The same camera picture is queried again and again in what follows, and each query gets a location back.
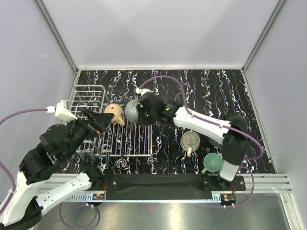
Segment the grey glazed mug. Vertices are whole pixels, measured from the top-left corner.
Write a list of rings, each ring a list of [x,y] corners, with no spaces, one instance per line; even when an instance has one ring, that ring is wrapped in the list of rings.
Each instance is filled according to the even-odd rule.
[[[125,106],[125,116],[126,119],[132,123],[137,123],[139,120],[139,114],[137,110],[137,105],[139,104],[139,101],[132,100],[129,101]]]

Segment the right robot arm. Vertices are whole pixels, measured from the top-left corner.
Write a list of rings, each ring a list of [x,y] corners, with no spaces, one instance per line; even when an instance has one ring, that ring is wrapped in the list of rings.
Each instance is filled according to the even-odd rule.
[[[138,101],[137,111],[142,125],[159,122],[187,128],[221,145],[223,164],[217,184],[222,190],[229,190],[235,184],[234,177],[250,147],[250,140],[244,133],[247,123],[243,117],[232,117],[230,121],[215,119],[177,102],[165,103],[151,92],[140,96]]]

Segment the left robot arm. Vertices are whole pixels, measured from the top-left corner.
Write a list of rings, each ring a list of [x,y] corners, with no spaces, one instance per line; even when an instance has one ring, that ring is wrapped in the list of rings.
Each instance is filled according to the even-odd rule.
[[[87,138],[98,136],[106,131],[113,113],[96,113],[86,108],[82,113],[87,117],[81,120],[68,109],[49,106],[47,113],[64,121],[63,125],[53,125],[42,134],[39,144],[30,150],[19,165],[17,178],[13,179],[12,188],[0,205],[0,228],[2,230],[28,230],[54,206],[71,195],[83,190],[105,188],[100,170],[92,164],[85,165],[81,172],[69,182],[47,192],[37,191],[68,161]]]

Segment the tan ceramic mug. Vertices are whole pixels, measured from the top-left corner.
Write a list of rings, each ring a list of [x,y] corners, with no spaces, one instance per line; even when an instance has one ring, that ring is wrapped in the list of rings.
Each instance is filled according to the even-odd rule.
[[[112,113],[114,115],[111,120],[112,124],[119,124],[122,127],[125,125],[123,120],[123,108],[117,103],[111,103],[104,108],[104,113]]]

